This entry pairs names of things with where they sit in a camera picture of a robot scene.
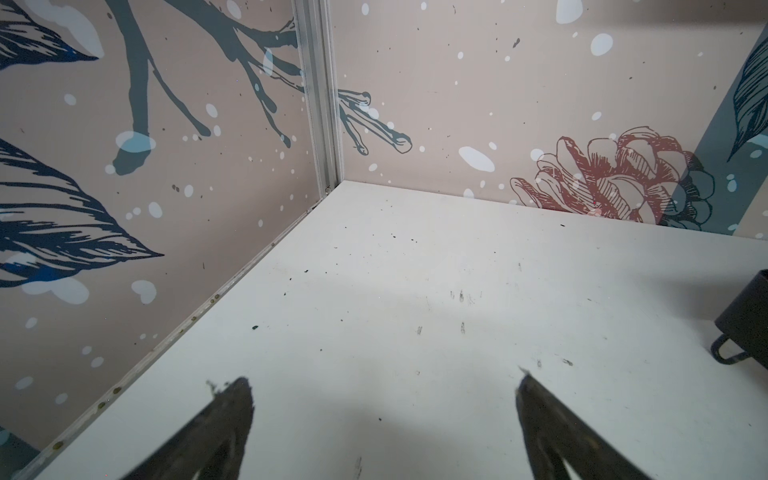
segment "floral wall print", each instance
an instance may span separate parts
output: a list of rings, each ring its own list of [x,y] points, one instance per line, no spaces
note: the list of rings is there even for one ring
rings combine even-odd
[[[711,215],[712,176],[675,138],[648,127],[616,140],[595,138],[586,154],[562,137],[556,154],[542,154],[536,164],[535,186],[509,181],[512,203],[691,230]]]

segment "patterned wallpaper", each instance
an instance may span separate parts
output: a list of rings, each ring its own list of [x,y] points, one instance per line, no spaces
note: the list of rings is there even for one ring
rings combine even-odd
[[[0,436],[48,445],[318,201],[295,27],[0,0]]]
[[[347,179],[768,239],[765,2],[331,7]]]

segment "leaf illustration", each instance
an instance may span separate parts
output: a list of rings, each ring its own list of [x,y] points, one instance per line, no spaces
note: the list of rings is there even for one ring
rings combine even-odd
[[[733,109],[737,135],[731,157],[768,127],[768,38],[757,45],[744,63],[739,86],[733,94]]]
[[[162,257],[63,173],[0,139],[0,287]]]
[[[97,60],[67,45],[55,31],[33,21],[13,0],[0,0],[0,70],[15,64]]]

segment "white splash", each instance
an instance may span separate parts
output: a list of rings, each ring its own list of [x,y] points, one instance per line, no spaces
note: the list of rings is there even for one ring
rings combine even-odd
[[[22,285],[22,291],[28,295],[40,295],[52,292],[60,300],[71,305],[80,305],[88,300],[91,293],[80,281],[72,277],[60,278],[51,282],[29,282]]]
[[[163,216],[163,209],[160,208],[160,204],[158,202],[152,202],[151,204],[149,204],[149,206],[147,207],[147,210],[149,210],[149,214],[152,217],[160,218]]]
[[[157,142],[147,135],[140,134],[137,131],[124,131],[114,138],[114,142],[121,150],[136,154],[140,151],[153,150]]]
[[[561,25],[573,23],[581,17],[582,13],[584,13],[584,6],[581,0],[558,0],[554,20]]]
[[[104,48],[98,39],[96,28],[74,7],[70,5],[56,7],[51,5],[51,0],[25,0],[24,3],[38,17],[69,30],[69,33],[88,53],[98,58],[104,57]]]
[[[271,48],[268,48],[264,52],[264,63],[263,64],[264,64],[264,73],[266,73],[267,75],[269,75],[271,77],[272,76],[272,72],[273,72],[273,70],[275,68],[275,64],[273,63],[273,56],[272,56],[272,49]]]
[[[23,379],[21,379],[18,382],[16,382],[16,389],[17,390],[23,390],[23,389],[27,388],[28,386],[30,386],[34,381],[35,381],[35,379],[33,379],[32,377],[26,376]]]
[[[589,49],[592,51],[592,55],[599,57],[605,55],[614,46],[614,38],[607,33],[600,33],[592,38],[592,44]]]
[[[243,17],[243,12],[240,10],[240,6],[234,2],[234,0],[227,0],[227,10],[230,11],[230,15],[240,20]]]
[[[475,150],[472,147],[461,147],[458,149],[458,154],[464,159],[467,164],[480,171],[492,172],[496,170],[496,166],[493,164],[490,158],[486,157],[480,151]]]
[[[757,135],[756,137],[752,137],[749,140],[747,140],[751,144],[760,145],[763,148],[768,148],[768,135]]]
[[[147,280],[136,280],[131,284],[131,290],[139,294],[139,298],[144,305],[152,303],[157,296],[157,289],[154,283]]]

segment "paint speck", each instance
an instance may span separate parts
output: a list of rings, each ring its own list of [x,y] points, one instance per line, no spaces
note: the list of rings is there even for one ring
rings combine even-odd
[[[152,300],[157,296],[157,289],[154,287],[154,283],[148,280],[136,280],[131,284],[131,290],[138,293],[139,300],[144,305],[152,303]]]
[[[600,33],[592,38],[590,50],[592,51],[592,55],[599,57],[600,55],[607,54],[613,46],[614,38],[607,33]]]
[[[149,214],[152,217],[160,218],[163,216],[163,209],[160,208],[160,205],[157,202],[152,202],[151,204],[149,204],[147,209],[149,210]]]
[[[32,377],[26,376],[23,379],[21,379],[18,382],[16,382],[16,389],[17,390],[23,390],[23,389],[27,388],[28,386],[30,386],[34,381],[35,381],[35,379],[33,379]]]
[[[490,158],[472,147],[461,147],[458,149],[458,154],[470,167],[476,170],[492,172],[496,169],[496,166]]]
[[[581,0],[558,0],[558,7],[554,14],[554,20],[561,24],[573,23],[584,13]]]

